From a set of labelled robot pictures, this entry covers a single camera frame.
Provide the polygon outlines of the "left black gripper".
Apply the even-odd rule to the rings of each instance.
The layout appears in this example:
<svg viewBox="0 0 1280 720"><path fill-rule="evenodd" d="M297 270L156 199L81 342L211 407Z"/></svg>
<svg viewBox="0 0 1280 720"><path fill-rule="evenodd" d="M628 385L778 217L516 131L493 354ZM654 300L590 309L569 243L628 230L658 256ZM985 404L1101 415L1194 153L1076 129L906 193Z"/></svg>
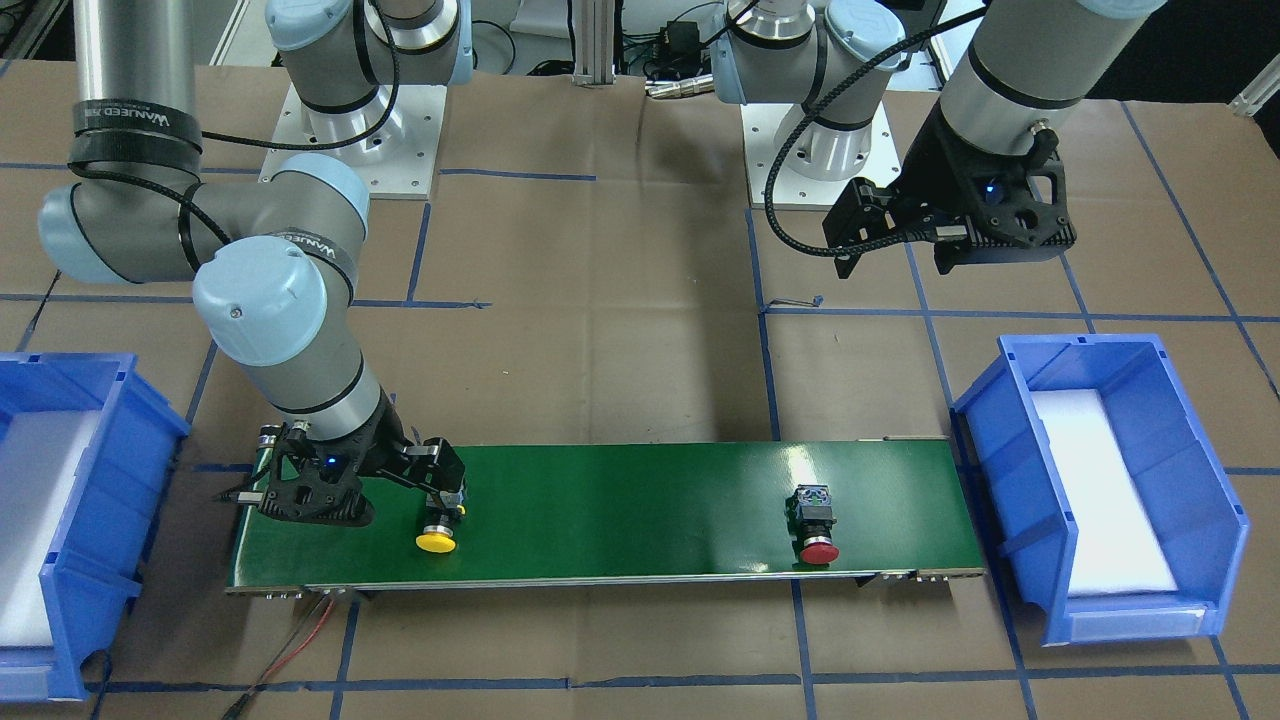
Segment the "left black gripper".
<svg viewBox="0 0 1280 720"><path fill-rule="evenodd" d="M835 269L846 281L863 255L895 245L938 240L943 225L960 225L964 240L934 243L934 266L948 275L973 264L973 246L986 245L975 178L986 151L966 141L938 100L913 140L895 187L852 178L827 213L822 229L837 250Z"/></svg>

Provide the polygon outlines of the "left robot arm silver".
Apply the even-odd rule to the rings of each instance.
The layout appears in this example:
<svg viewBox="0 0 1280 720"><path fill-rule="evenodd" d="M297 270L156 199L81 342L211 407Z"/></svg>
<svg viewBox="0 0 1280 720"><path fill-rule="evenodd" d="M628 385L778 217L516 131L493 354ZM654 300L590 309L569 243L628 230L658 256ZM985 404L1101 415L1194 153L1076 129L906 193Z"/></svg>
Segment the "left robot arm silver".
<svg viewBox="0 0 1280 720"><path fill-rule="evenodd" d="M863 256L928 243L948 274L1039 263L1076 242L1059 132L1157 1L987 1L908 32L878 1L727 1L710 37L723 102L786 104L760 201L774 236L849 278ZM890 81L928 38L975 23L897 177L860 173Z"/></svg>

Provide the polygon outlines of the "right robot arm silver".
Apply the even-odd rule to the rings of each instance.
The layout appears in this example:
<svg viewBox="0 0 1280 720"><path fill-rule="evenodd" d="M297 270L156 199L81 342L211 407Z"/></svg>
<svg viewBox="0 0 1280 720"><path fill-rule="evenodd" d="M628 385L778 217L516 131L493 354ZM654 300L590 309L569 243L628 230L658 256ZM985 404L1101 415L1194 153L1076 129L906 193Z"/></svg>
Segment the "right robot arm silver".
<svg viewBox="0 0 1280 720"><path fill-rule="evenodd" d="M407 436L348 323L369 234L367 184L339 140L289 146L257 184L202 182L214 132L195 106L187 1L78 1L79 101L68 167L38 236L84 283L189 282L216 346L283 423L266 462L221 495L280 521L365 527L362 486L425 496L429 530L465 516L465 465Z"/></svg>

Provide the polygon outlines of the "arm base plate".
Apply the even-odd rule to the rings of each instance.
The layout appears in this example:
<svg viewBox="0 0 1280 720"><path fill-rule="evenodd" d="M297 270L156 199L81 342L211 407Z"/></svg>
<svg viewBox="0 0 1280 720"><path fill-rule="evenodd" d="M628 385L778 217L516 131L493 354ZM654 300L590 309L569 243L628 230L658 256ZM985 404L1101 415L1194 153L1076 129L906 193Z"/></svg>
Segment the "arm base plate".
<svg viewBox="0 0 1280 720"><path fill-rule="evenodd" d="M352 167L372 199L429 200L436 151L445 118L447 87L402 86L390 118L372 135L328 155ZM346 114L315 111L288 88L271 141L314 151L365 132L383 115L390 88L384 86L366 108Z"/></svg>
<svg viewBox="0 0 1280 720"><path fill-rule="evenodd" d="M764 208L768 172L782 142L801 119L795 104L748 104L741 108L742 140L750 206ZM900 160L884 108L870 124L855 131L809 126L774 181L778 210L826 211L855 177L879 187L900 174Z"/></svg>

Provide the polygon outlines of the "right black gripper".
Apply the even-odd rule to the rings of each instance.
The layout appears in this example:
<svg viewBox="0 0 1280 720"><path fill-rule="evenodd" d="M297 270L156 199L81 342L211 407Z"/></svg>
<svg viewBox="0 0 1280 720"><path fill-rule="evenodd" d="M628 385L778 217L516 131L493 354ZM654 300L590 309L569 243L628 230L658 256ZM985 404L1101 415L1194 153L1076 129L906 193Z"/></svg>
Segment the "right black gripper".
<svg viewBox="0 0 1280 720"><path fill-rule="evenodd" d="M357 464L358 477L379 477L428 496L428 507L439 519L465 516L466 466L445 438L412 445L394 404L381 395L372 415L340 438L340 447Z"/></svg>

